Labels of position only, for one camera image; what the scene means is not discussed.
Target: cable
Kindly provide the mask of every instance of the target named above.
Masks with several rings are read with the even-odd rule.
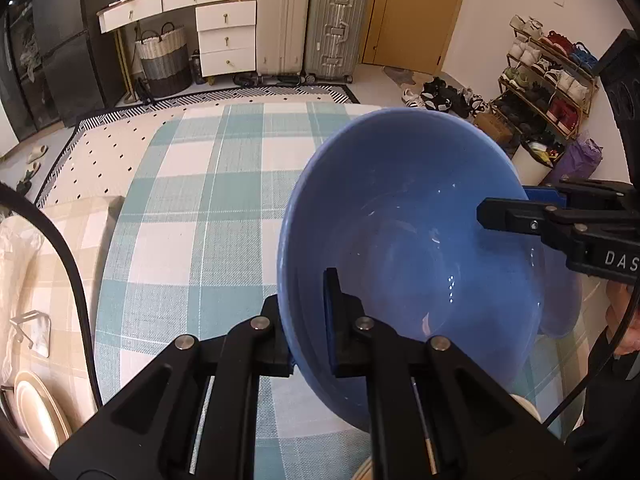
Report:
[[[626,306],[625,315],[622,317],[622,320],[620,321],[620,325],[618,326],[616,333],[613,335],[613,338],[611,339],[611,343],[609,343],[609,348],[607,349],[607,356],[602,360],[602,362],[593,371],[593,373],[588,372],[582,378],[582,380],[577,384],[577,386],[573,390],[571,390],[571,392],[562,400],[560,404],[558,404],[558,406],[556,407],[556,409],[553,410],[551,415],[549,415],[545,419],[545,421],[542,423],[542,425],[545,428],[548,428],[551,425],[551,423],[554,420],[556,420],[556,418],[558,418],[558,415],[564,412],[564,410],[567,409],[567,407],[572,402],[574,402],[574,400],[578,397],[578,395],[582,393],[582,391],[593,380],[593,378],[597,374],[599,374],[602,371],[602,369],[605,367],[605,365],[609,362],[613,353],[616,351],[616,348],[618,348],[620,341],[622,341],[622,338],[626,333],[626,329],[629,328],[629,325],[631,324],[631,320],[633,319],[634,314],[636,313],[636,310],[638,310],[639,303],[640,303],[640,276],[636,278],[634,291],[631,293],[629,304]]]
[[[76,310],[78,311],[78,321],[80,324],[80,335],[82,338],[82,348],[84,350],[84,360],[86,361],[86,371],[89,375],[89,384],[91,385],[92,394],[96,407],[102,407],[102,397],[98,387],[98,376],[95,371],[94,346],[91,341],[91,326],[89,324],[89,314],[86,309],[86,298],[84,297],[84,287],[82,286],[82,278],[78,272],[78,266],[74,256],[66,244],[62,234],[56,229],[51,220],[36,206],[29,202],[17,191],[14,191],[6,184],[0,182],[0,204],[7,206],[12,211],[18,213],[25,220],[29,221],[36,229],[38,229],[44,237],[49,240],[56,253],[65,267],[66,275],[71,284],[71,290],[74,294],[76,302]]]

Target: green and white plaid tablecloth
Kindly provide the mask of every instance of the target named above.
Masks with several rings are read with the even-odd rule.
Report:
[[[260,312],[276,292],[280,225],[298,176],[327,137],[375,109],[212,105],[156,132],[102,280],[95,361],[105,400],[177,335],[219,336]],[[561,348],[541,338],[514,385],[543,416],[566,389],[559,364],[584,367],[576,364],[584,330],[572,341]],[[257,479],[349,479],[369,453],[368,435],[333,415],[297,370],[289,379],[262,379]]]

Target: human hand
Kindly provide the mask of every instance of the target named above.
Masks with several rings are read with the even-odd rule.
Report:
[[[607,320],[607,338],[609,342],[611,342],[614,333],[620,325],[620,321],[622,321],[622,317],[625,315],[631,293],[626,290],[626,285],[623,285],[623,283],[609,281],[607,282],[607,297],[611,304],[607,309],[605,319]],[[631,354],[631,352],[635,352],[636,350],[640,350],[640,312],[637,310],[614,354]]]

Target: purple plastic bag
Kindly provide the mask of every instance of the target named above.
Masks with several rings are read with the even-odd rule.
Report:
[[[577,139],[564,150],[556,166],[542,182],[559,184],[562,178],[589,178],[601,160],[600,146],[591,139]]]

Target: screw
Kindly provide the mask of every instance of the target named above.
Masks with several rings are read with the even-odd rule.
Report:
[[[175,338],[175,346],[178,350],[188,350],[195,342],[196,340],[189,334],[179,335]]]
[[[373,320],[369,316],[362,316],[356,319],[356,328],[358,330],[371,330]]]
[[[264,330],[271,324],[271,321],[269,321],[268,317],[256,316],[251,320],[250,324],[254,330]]]
[[[443,335],[437,335],[436,337],[431,338],[431,348],[434,350],[438,350],[439,352],[444,352],[448,350],[451,346],[451,341],[449,341]]]

